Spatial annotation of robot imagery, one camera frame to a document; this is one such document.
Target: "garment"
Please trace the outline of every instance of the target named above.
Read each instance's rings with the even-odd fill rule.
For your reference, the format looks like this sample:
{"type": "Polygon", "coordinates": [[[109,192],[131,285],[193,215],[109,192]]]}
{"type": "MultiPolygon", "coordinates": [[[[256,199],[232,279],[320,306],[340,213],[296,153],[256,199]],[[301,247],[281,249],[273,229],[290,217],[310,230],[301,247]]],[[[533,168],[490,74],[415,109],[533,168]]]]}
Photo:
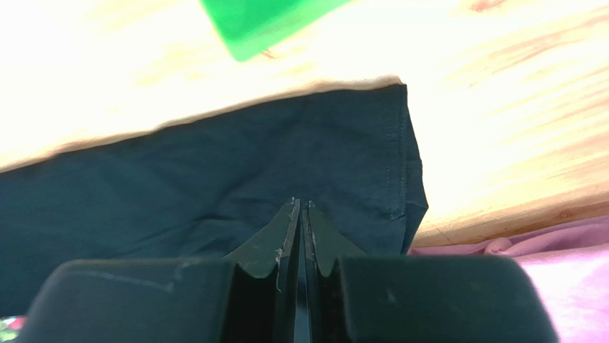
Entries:
{"type": "Polygon", "coordinates": [[[512,257],[535,285],[562,343],[609,337],[609,216],[479,244],[411,248],[410,255],[512,257]]]}
{"type": "Polygon", "coordinates": [[[292,197],[366,252],[427,208],[406,86],[251,106],[0,174],[0,317],[73,259],[221,257],[292,197]]]}

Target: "pink fabric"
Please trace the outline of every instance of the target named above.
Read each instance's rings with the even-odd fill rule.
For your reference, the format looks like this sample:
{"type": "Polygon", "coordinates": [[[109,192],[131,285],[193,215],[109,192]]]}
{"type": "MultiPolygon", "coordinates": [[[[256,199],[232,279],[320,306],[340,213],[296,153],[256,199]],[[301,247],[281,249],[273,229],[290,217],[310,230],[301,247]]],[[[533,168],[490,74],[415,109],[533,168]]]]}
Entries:
{"type": "Polygon", "coordinates": [[[609,342],[609,216],[408,254],[512,257],[537,288],[562,343],[609,342]]]}

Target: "wood grain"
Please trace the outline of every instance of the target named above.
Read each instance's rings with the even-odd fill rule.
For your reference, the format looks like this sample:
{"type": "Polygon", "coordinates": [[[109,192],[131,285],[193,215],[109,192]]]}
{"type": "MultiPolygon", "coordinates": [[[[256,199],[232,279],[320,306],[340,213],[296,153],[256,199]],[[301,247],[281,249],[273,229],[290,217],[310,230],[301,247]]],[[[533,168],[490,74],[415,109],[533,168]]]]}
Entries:
{"type": "Polygon", "coordinates": [[[400,80],[430,203],[415,245],[609,214],[606,0],[354,1],[243,64],[196,0],[4,1],[0,171],[400,80]]]}

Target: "pink cloth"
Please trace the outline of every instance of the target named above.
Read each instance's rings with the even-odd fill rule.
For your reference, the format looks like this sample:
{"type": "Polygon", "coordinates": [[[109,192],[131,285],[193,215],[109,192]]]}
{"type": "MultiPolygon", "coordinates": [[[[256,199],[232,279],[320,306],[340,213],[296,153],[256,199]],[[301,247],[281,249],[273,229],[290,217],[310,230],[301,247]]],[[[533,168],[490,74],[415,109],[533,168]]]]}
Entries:
{"type": "Polygon", "coordinates": [[[609,216],[408,254],[512,257],[537,288],[562,343],[609,342],[609,216]]]}

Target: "pink fabric fold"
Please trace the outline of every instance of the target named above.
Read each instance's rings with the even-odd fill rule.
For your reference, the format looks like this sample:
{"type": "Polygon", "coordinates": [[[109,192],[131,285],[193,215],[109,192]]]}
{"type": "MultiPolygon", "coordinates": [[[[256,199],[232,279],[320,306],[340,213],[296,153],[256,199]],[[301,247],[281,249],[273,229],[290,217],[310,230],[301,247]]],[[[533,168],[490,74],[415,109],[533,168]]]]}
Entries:
{"type": "Polygon", "coordinates": [[[408,254],[512,257],[531,278],[562,343],[609,342],[609,216],[408,254]]]}

